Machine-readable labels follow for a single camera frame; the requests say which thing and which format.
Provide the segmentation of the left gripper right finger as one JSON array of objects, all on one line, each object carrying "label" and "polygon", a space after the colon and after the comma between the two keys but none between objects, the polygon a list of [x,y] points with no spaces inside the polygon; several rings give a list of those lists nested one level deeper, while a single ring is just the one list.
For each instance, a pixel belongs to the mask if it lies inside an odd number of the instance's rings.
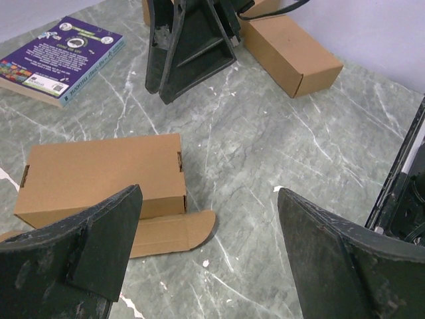
[{"label": "left gripper right finger", "polygon": [[278,213],[304,318],[424,317],[424,247],[380,235],[285,187]]}]

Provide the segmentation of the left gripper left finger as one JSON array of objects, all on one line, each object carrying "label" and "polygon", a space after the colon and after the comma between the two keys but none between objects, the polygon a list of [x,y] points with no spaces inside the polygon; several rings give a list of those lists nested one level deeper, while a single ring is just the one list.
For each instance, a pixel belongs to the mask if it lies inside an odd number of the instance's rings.
[{"label": "left gripper left finger", "polygon": [[1,241],[2,318],[108,318],[119,300],[143,195],[130,185]]}]

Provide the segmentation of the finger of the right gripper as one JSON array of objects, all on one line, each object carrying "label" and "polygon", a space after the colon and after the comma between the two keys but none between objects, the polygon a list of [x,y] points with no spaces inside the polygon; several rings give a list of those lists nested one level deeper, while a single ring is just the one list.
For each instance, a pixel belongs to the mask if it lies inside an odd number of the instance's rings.
[{"label": "finger of the right gripper", "polygon": [[151,94],[168,95],[165,85],[167,53],[173,30],[175,1],[148,1],[150,18],[149,52],[145,88]]},{"label": "finger of the right gripper", "polygon": [[236,61],[224,27],[226,15],[214,1],[175,1],[171,40],[159,96],[169,104]]}]

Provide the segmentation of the brown cardboard box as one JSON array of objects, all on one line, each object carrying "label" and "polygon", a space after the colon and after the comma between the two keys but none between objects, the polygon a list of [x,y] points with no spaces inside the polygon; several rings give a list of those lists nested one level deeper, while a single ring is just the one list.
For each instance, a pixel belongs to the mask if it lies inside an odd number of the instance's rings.
[{"label": "brown cardboard box", "polygon": [[188,212],[184,173],[179,134],[35,145],[14,214],[40,228],[137,184],[143,203],[131,258],[189,251],[207,240],[216,215]]}]

